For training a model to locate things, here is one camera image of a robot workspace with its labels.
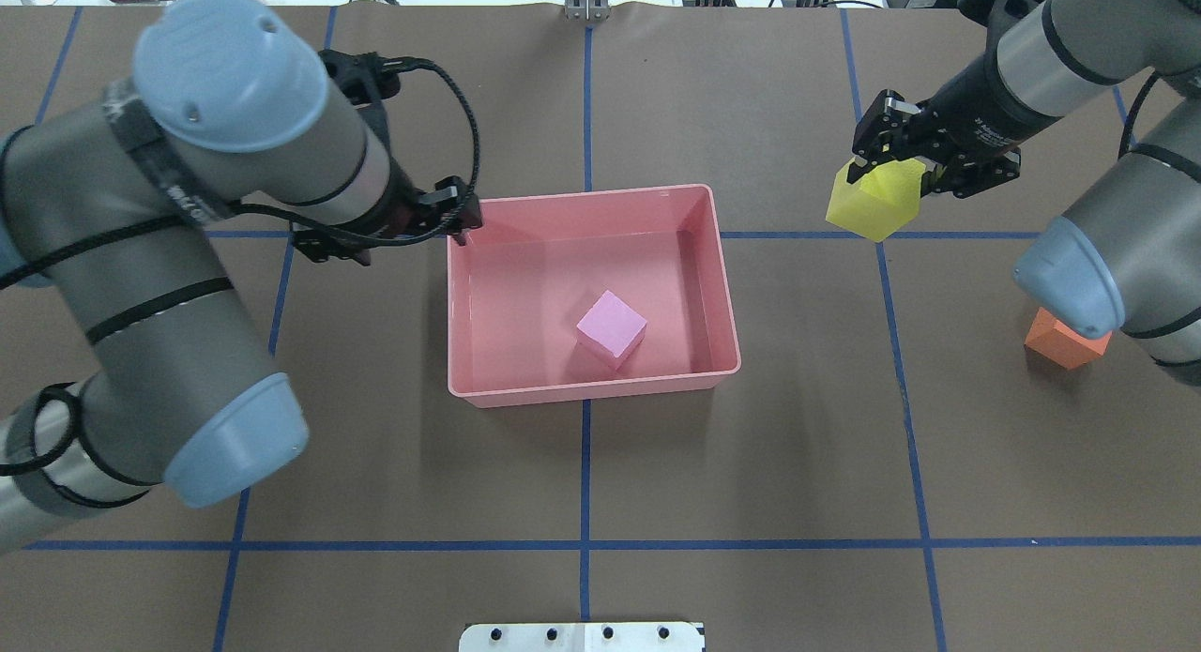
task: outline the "pink cube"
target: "pink cube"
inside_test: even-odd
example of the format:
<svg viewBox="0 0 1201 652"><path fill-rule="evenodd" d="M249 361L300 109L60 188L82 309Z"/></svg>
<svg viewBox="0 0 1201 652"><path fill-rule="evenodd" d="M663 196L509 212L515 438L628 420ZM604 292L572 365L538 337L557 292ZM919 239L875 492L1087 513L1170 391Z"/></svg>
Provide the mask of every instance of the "pink cube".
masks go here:
<svg viewBox="0 0 1201 652"><path fill-rule="evenodd" d="M607 289L575 325L575 335L580 345L616 371L646 335L646 319Z"/></svg>

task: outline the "light blue joint cap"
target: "light blue joint cap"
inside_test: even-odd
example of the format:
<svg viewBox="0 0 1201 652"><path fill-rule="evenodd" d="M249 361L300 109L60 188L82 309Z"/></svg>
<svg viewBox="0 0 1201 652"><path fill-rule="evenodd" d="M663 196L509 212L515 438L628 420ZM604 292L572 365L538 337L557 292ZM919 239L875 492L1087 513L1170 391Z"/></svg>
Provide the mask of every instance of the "light blue joint cap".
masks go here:
<svg viewBox="0 0 1201 652"><path fill-rule="evenodd" d="M1017 286L1086 339L1097 340L1125 323L1118 286L1093 241L1072 221L1057 216L1014 268Z"/></svg>
<svg viewBox="0 0 1201 652"><path fill-rule="evenodd" d="M309 426L288 377L275 373L232 400L167 465L163 481L193 509L232 497L300 455Z"/></svg>
<svg viewBox="0 0 1201 652"><path fill-rule="evenodd" d="M321 58L256 0L180 0L142 31L133 85L172 136L258 152L305 133L329 97Z"/></svg>
<svg viewBox="0 0 1201 652"><path fill-rule="evenodd" d="M11 134L5 134L0 139L0 152L4 152L8 148L8 143L12 142L13 136L16 136L16 131ZM8 237L8 228L4 221L4 207L0 204L0 275L7 275L28 261L22 258L20 251L17 251L17 245L12 241L12 237ZM42 275L26 276L24 280L18 281L18 283L34 289L50 286L50 281Z"/></svg>

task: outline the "orange block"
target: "orange block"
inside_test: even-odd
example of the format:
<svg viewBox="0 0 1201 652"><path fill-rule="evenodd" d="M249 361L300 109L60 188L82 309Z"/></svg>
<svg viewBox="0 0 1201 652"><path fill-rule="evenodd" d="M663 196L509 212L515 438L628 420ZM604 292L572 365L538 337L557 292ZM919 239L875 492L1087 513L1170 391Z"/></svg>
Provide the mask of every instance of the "orange block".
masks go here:
<svg viewBox="0 0 1201 652"><path fill-rule="evenodd" d="M1112 335L1110 333L1100 340L1088 340L1039 306L1034 324L1026 335L1026 347L1070 370L1101 358Z"/></svg>

